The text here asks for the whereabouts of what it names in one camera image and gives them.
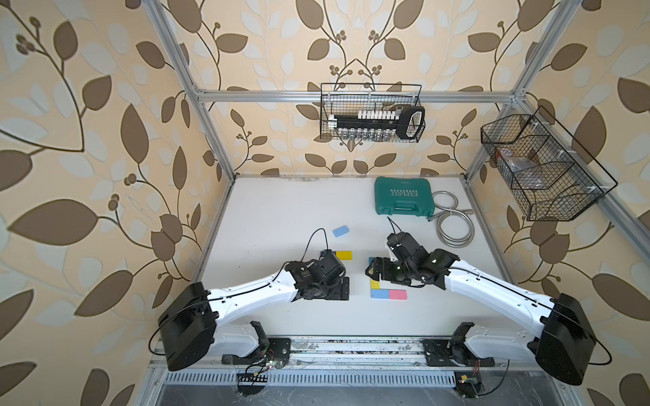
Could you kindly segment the black white tool in basket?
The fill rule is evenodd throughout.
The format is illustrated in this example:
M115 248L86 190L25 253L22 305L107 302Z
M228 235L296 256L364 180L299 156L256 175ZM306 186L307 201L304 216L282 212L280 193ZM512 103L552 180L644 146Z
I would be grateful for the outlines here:
M361 110L353 114L330 114L325 130L341 140L418 142L426 128L422 106L397 106L396 110Z

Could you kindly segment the pink block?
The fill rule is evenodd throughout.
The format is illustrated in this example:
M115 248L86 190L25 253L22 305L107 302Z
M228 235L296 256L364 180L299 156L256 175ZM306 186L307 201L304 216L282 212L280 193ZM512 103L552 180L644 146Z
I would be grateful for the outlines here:
M408 299L408 293L405 290L390 289L389 290L389 299L390 300L407 300Z

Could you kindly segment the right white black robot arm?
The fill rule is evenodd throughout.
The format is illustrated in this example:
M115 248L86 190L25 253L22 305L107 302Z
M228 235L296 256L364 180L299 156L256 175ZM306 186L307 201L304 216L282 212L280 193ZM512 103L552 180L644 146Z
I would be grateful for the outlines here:
M434 286L461 294L518 326L461 323L439 355L456 365L474 366L496 358L536 362L554 379L582 385L599 340L577 299L567 294L553 298L510 284L448 250L427 251L409 233L391 233L387 248L390 256L373 258L365 270L373 281Z

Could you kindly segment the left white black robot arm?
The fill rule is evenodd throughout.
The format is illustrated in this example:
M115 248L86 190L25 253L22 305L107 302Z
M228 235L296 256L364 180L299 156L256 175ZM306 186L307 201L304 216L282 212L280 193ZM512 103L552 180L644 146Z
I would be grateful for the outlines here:
M226 289L188 285L158 318L156 333L162 338L160 354L168 370L188 368L212 348L233 358L256 362L268 347L261 324L235 321L270 306L297 300L350 299L350 278L345 265L331 250L316 260L290 261L276 273L248 284Z

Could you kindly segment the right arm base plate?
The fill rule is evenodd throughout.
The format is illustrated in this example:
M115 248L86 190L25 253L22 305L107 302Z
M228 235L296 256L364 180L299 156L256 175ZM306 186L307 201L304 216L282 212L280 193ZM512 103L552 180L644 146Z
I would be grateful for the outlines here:
M477 358L463 343L451 343L449 339L430 338L421 342L429 367L494 367L493 358Z

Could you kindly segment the large yellow block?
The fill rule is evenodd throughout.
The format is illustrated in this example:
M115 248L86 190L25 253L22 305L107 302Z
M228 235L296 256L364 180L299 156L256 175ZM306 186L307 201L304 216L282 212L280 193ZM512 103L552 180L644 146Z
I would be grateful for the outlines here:
M351 251L337 251L336 256L342 261L351 261L353 259Z

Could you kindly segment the aluminium frame rail front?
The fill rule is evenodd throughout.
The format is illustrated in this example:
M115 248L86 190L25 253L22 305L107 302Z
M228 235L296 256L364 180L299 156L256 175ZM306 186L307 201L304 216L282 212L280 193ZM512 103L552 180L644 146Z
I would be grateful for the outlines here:
M460 369L470 367L429 367L427 366L423 345L424 339L441 338L445 336L267 336L262 330L251 325L232 326L229 330L217 333L208 339L207 351L197 360L190 362L195 365L201 361L215 362L219 365L223 355L246 357L267 338L290 338L291 355L285 366L325 366L338 365L350 368L382 368L382 367L412 367ZM504 357L493 358L497 366L505 365Z

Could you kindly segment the plastic bag in basket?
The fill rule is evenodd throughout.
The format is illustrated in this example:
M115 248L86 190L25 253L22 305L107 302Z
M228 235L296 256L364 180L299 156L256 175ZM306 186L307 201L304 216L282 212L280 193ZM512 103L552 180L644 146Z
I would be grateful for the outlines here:
M507 179L516 189L540 190L547 187L540 163L526 157L517 157L509 148L500 148L499 156L509 170Z

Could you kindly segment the light blue tilted block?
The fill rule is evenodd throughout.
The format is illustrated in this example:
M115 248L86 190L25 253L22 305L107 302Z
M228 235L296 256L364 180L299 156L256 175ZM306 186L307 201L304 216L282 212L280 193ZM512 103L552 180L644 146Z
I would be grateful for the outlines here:
M350 233L350 229L347 226L341 226L341 227L335 228L333 230L333 236L335 238L342 237L342 236L346 235L347 233Z

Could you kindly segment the light blue block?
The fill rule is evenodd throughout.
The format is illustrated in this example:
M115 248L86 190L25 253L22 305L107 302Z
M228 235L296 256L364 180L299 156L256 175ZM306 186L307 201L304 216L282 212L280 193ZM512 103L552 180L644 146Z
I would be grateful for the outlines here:
M347 233L350 233L350 229L347 226L341 226L341 227L335 228L333 230L333 236L335 238L342 237L342 236L346 235Z
M389 289L371 289L372 299L390 299Z

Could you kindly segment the green plastic tool case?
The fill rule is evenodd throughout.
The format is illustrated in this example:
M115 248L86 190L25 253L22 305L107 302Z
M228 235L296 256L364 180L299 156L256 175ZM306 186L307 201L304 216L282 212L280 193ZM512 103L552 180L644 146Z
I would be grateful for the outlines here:
M433 192L426 179L379 177L374 184L377 215L408 215L431 218L435 212Z

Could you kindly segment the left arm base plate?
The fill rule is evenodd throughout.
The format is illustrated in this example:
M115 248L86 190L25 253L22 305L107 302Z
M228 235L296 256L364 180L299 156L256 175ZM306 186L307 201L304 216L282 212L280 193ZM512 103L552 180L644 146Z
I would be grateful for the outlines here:
M266 360L274 368L284 368L289 363L291 355L290 338L267 338L263 339L246 357L237 355L223 355L221 363L223 365L253 365Z

